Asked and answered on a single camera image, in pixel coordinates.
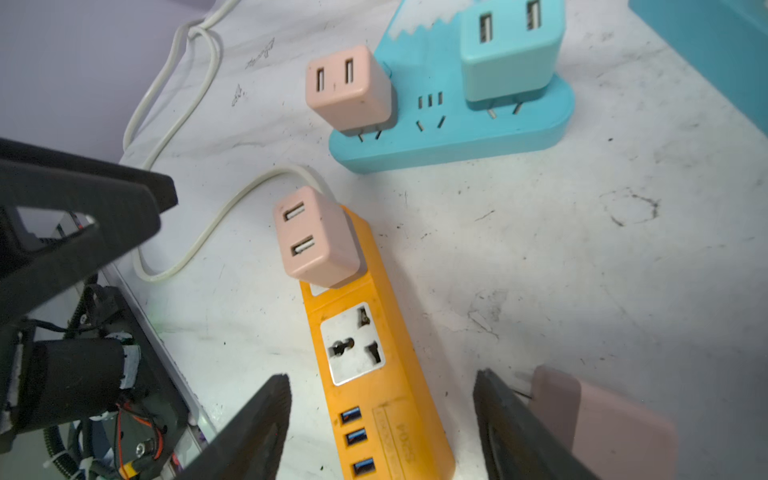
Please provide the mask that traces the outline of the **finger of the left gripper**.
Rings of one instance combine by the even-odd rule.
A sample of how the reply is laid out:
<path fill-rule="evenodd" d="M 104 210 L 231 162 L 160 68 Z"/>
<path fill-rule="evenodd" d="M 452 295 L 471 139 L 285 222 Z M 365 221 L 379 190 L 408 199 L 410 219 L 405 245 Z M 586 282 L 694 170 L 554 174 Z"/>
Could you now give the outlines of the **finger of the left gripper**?
<path fill-rule="evenodd" d="M 142 245 L 177 203 L 168 175 L 2 140 L 2 317 L 22 317 Z M 22 209 L 71 215 L 74 229 L 43 241 Z"/>

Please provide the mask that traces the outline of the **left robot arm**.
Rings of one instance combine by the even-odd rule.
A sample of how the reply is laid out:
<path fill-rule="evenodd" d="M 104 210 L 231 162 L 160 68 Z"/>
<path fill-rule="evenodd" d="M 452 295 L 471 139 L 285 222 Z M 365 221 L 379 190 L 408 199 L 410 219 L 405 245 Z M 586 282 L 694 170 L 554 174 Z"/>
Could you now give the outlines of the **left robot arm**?
<path fill-rule="evenodd" d="M 123 291 L 99 278 L 176 206 L 164 174 L 1 143 L 1 449 L 41 431 L 67 479 L 152 479 L 192 412 Z"/>

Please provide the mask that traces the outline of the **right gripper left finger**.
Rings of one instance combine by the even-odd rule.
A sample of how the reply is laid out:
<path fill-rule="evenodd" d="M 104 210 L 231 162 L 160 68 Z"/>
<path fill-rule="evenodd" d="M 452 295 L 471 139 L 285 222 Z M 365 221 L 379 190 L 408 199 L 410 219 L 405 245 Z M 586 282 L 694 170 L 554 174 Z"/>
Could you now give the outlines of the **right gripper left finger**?
<path fill-rule="evenodd" d="M 270 377 L 180 477 L 274 479 L 287 438 L 291 404 L 289 377 Z"/>

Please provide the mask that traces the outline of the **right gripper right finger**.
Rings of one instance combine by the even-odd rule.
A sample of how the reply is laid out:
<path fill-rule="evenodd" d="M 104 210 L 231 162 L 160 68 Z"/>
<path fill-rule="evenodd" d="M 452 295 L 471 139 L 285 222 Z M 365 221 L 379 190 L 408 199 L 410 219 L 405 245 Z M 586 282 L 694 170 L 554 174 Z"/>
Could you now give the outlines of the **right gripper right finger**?
<path fill-rule="evenodd" d="M 595 477 L 492 370 L 477 372 L 473 401 L 489 479 Z"/>

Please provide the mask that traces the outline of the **teal mountain-shaped power strip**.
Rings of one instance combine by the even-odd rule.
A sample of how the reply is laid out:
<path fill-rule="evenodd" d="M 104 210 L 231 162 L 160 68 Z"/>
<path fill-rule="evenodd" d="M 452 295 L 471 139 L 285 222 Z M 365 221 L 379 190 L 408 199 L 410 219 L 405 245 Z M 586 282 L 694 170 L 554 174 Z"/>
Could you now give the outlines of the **teal mountain-shaped power strip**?
<path fill-rule="evenodd" d="M 355 136 L 331 133 L 334 159 L 355 173 L 525 153 L 555 145 L 574 111 L 554 71 L 543 89 L 472 103 L 459 56 L 460 14 L 479 1 L 403 1 L 374 52 L 397 94 L 397 121 Z"/>

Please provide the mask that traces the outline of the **orange power strip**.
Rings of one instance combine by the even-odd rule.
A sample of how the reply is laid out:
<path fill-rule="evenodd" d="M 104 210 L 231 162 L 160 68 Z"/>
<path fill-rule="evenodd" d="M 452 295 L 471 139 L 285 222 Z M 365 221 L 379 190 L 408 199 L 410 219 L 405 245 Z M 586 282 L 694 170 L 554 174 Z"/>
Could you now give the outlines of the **orange power strip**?
<path fill-rule="evenodd" d="M 347 214 L 366 271 L 314 294 L 301 283 L 346 479 L 450 479 L 456 463 L 370 225 Z"/>

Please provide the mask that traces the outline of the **mint charger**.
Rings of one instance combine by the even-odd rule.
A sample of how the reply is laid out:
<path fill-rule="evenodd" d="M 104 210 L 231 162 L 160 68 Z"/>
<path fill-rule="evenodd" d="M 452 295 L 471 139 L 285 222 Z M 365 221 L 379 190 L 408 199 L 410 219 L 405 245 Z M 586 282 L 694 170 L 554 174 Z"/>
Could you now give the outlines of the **mint charger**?
<path fill-rule="evenodd" d="M 563 0 L 474 3 L 459 23 L 465 99 L 476 103 L 545 88 L 565 30 Z"/>

